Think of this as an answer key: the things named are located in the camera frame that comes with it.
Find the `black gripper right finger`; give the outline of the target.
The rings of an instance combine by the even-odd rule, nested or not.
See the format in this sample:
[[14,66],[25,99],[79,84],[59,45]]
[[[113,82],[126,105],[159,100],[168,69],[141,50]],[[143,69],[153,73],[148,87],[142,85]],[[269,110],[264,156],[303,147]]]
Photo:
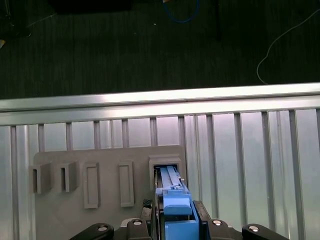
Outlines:
[[212,219],[202,201],[194,200],[193,204],[199,219],[201,240],[284,240],[284,236],[257,223],[244,225],[238,231],[221,219]]

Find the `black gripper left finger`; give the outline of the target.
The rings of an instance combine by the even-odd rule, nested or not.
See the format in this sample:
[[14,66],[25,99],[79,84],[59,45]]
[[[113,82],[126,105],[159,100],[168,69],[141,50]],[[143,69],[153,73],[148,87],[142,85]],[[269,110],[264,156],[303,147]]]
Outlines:
[[107,223],[95,223],[82,230],[72,240],[151,240],[153,201],[144,199],[140,218],[126,219],[118,229]]

